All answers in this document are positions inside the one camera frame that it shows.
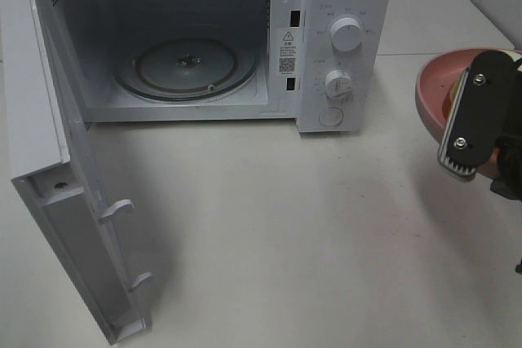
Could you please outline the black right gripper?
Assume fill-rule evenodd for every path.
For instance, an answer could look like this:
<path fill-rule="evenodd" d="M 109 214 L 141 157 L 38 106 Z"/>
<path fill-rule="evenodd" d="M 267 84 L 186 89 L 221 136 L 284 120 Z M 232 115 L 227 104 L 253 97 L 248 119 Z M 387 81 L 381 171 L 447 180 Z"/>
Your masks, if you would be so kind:
<path fill-rule="evenodd" d="M 508 200 L 521 200 L 521 139 L 501 139 L 497 169 L 490 191 Z"/>

